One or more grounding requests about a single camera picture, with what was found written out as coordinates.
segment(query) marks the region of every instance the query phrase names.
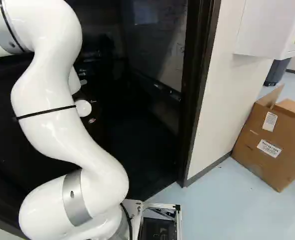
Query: box flap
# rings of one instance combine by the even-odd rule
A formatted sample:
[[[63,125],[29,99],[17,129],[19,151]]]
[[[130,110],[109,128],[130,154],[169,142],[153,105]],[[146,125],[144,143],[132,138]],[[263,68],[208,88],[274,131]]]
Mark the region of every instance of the box flap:
[[[282,92],[284,84],[278,86],[269,94],[261,97],[259,100],[256,101],[257,104],[265,106],[267,108],[272,109],[274,104],[277,102],[280,93]]]
[[[295,101],[291,99],[285,99],[275,104],[274,110],[286,114],[289,117],[295,118]]]

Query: white robotic arm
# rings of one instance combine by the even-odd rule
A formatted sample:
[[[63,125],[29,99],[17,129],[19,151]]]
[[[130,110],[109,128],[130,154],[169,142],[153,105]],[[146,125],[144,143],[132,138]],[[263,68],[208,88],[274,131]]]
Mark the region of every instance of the white robotic arm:
[[[72,98],[81,45],[81,25],[63,0],[0,0],[0,57],[35,52],[11,91],[19,124],[39,152],[82,168],[25,198],[19,224],[32,240],[107,240],[120,228],[128,176],[93,141]]]

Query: black cable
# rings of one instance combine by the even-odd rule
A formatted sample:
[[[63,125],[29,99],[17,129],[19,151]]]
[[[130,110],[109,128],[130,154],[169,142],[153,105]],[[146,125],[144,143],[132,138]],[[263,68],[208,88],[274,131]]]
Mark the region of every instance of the black cable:
[[[128,224],[128,231],[129,231],[129,240],[133,240],[133,229],[132,229],[132,223],[131,223],[131,218],[129,216],[129,213],[126,209],[126,207],[123,205],[123,203],[120,203],[121,207],[123,208],[123,211],[126,215],[127,218],[127,224]]]
[[[23,115],[23,116],[17,116],[16,119],[21,120],[21,119],[26,119],[26,118],[29,118],[29,117],[41,115],[41,114],[48,114],[48,113],[57,112],[57,111],[65,110],[65,109],[72,109],[72,108],[76,108],[76,107],[77,107],[76,105],[63,106],[63,107],[53,108],[53,109],[50,109],[50,110],[29,113],[29,114],[26,114],[26,115]]]

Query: floor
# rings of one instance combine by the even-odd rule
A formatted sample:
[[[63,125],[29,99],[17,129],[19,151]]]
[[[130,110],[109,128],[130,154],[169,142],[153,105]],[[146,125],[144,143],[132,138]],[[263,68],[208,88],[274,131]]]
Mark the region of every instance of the floor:
[[[295,100],[295,74],[285,73],[279,100]],[[274,87],[263,87],[259,98]],[[295,240],[295,182],[282,193],[231,157],[188,188],[173,183],[148,202],[182,205],[184,240]]]

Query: open cardboard box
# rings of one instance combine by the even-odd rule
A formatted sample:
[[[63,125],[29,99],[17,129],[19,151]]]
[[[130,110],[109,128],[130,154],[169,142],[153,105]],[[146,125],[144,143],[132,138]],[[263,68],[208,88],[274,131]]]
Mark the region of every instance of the open cardboard box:
[[[232,151],[236,161],[278,192],[295,180],[295,101],[276,103],[283,87],[254,103]]]

